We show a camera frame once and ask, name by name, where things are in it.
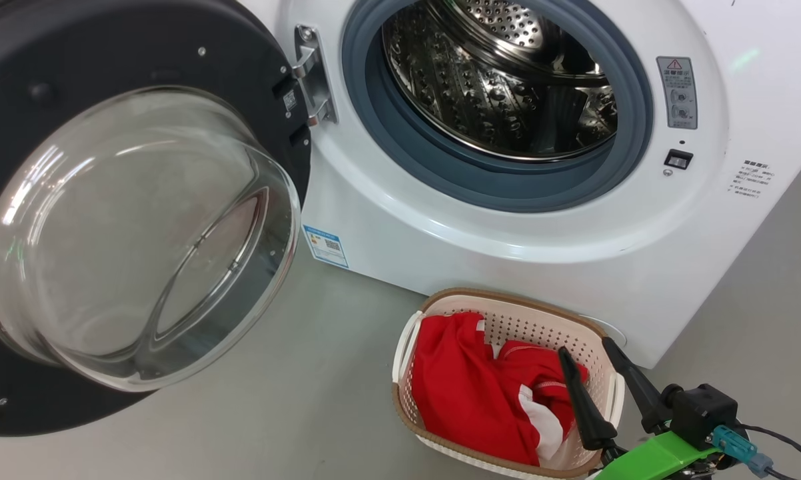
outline door hinge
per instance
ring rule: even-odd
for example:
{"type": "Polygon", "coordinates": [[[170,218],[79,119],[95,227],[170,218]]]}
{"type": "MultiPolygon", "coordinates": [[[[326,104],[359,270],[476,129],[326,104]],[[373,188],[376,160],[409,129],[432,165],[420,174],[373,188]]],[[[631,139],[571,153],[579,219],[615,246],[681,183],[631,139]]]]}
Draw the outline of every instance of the door hinge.
{"type": "Polygon", "coordinates": [[[294,28],[294,45],[297,47],[297,63],[294,64],[292,73],[300,81],[303,95],[309,104],[309,127],[322,121],[338,123],[318,30],[297,25],[294,28]]]}

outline laundry basket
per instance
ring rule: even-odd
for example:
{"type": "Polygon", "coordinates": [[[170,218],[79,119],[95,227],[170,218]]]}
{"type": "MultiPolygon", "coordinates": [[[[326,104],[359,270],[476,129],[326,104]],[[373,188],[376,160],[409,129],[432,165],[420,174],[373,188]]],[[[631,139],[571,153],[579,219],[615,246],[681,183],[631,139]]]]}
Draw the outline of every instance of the laundry basket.
{"type": "Polygon", "coordinates": [[[586,474],[599,463],[600,453],[584,450],[577,429],[569,432],[558,453],[540,467],[505,461],[468,449],[427,431],[412,398],[412,363],[421,320],[431,315],[477,312],[486,323],[486,342],[501,345],[508,340],[528,341],[547,349],[567,347],[575,361],[589,370],[587,391],[609,422],[620,423],[625,383],[616,373],[602,348],[604,331],[578,315],[538,301],[512,295],[449,289],[425,301],[413,314],[400,335],[392,366],[392,393],[400,419],[428,447],[450,457],[514,478],[573,478],[586,474]]]}

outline white washing machine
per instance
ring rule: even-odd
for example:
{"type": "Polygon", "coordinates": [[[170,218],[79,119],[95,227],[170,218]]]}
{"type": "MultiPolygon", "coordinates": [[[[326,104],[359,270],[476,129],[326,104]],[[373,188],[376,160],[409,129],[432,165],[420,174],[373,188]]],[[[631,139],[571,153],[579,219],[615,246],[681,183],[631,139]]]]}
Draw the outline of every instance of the white washing machine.
{"type": "Polygon", "coordinates": [[[206,367],[300,235],[652,367],[800,168],[801,1],[0,0],[0,435],[206,367]]]}

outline red clothing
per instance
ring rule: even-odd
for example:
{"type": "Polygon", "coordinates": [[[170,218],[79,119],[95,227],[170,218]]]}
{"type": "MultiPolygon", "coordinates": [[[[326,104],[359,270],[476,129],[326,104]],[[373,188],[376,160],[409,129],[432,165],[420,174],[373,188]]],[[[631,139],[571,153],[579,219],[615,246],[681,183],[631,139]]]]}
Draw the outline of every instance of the red clothing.
{"type": "MultiPolygon", "coordinates": [[[[540,465],[540,456],[553,455],[574,421],[558,353],[507,341],[495,359],[484,343],[482,320],[479,313],[422,320],[412,397],[435,435],[501,459],[540,465]]],[[[579,369],[586,380],[586,368],[579,369]]]]}

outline floor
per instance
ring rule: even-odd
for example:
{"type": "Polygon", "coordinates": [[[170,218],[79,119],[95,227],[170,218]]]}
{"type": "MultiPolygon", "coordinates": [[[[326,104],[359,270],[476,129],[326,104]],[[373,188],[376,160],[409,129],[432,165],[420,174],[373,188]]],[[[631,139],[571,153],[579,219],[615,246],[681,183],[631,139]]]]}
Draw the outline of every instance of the floor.
{"type": "MultiPolygon", "coordinates": [[[[300,249],[269,312],[220,361],[92,425],[0,439],[0,478],[504,478],[435,453],[395,416],[389,368],[421,303],[300,249]]],[[[801,442],[801,176],[650,377],[711,383],[741,419],[801,442]]],[[[629,403],[620,443],[643,436],[629,403]]],[[[801,478],[801,456],[755,439],[801,478]]]]}

